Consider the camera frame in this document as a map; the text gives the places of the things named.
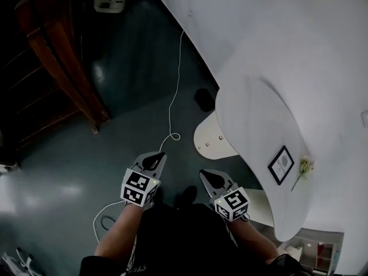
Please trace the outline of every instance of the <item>black sleeve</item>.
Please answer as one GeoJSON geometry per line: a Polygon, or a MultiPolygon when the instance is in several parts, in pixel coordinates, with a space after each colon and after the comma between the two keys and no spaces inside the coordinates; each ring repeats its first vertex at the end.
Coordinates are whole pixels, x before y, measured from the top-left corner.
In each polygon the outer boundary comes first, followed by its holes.
{"type": "Polygon", "coordinates": [[[276,275],[310,275],[297,260],[286,254],[277,257],[269,266],[276,275]]]}
{"type": "Polygon", "coordinates": [[[125,272],[114,260],[101,256],[88,256],[80,264],[79,276],[117,276],[125,272]]]}

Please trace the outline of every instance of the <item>curved white wall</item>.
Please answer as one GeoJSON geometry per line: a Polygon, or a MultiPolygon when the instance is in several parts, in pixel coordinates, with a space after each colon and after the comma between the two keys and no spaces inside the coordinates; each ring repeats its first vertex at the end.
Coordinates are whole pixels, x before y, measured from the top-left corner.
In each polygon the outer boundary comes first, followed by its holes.
{"type": "Polygon", "coordinates": [[[368,0],[162,1],[220,86],[250,74],[278,90],[316,159],[306,226],[342,228],[337,273],[359,273],[368,260],[360,115],[368,109],[368,0]]]}

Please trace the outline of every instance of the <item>green floor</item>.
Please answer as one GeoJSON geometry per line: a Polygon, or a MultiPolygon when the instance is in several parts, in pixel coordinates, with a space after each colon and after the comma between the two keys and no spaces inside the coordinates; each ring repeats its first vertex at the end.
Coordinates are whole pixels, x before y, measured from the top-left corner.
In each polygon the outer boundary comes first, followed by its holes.
{"type": "MultiPolygon", "coordinates": [[[[92,78],[112,120],[93,135],[78,120],[48,136],[22,160],[21,171],[0,177],[0,251],[30,252],[47,275],[77,275],[96,247],[92,221],[106,204],[120,199],[125,169],[137,155],[159,149],[168,135],[168,106],[176,88],[181,30],[155,0],[133,0],[121,14],[96,14],[88,50],[92,78]]],[[[196,126],[209,114],[194,100],[199,88],[216,91],[186,40],[181,82],[172,107],[173,131],[162,174],[164,201],[189,185],[197,202],[209,198],[198,172],[215,168],[247,188],[258,181],[238,156],[209,160],[193,145],[196,126]]],[[[116,217],[122,205],[104,214],[116,217]]],[[[99,236],[104,230],[98,227],[99,236]]]]}

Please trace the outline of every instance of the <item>picture frame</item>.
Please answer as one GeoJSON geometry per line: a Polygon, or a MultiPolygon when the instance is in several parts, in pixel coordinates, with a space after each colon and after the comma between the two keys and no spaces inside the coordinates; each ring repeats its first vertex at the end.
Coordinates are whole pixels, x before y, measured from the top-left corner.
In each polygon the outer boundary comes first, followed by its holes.
{"type": "Polygon", "coordinates": [[[276,183],[281,185],[294,164],[295,163],[290,152],[284,145],[269,164],[268,168],[272,176],[275,178],[276,183]]]}

